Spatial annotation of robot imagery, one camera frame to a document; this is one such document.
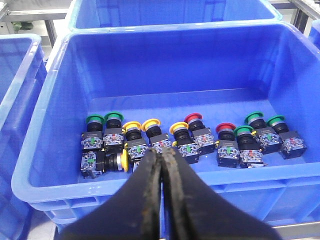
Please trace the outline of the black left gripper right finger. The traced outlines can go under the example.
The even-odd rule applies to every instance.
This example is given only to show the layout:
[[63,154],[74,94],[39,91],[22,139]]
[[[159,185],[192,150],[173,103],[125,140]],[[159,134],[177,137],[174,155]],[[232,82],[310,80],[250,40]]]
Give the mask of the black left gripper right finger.
[[161,155],[165,223],[171,240],[280,240],[270,225],[245,213],[209,187],[182,158]]

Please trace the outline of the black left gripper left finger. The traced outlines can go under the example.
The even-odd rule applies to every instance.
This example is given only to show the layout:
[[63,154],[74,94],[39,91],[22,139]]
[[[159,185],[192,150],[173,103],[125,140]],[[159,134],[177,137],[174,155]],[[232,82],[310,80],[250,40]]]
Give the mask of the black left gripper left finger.
[[157,240],[160,203],[160,158],[148,150],[125,184],[100,207],[65,227],[59,239]]

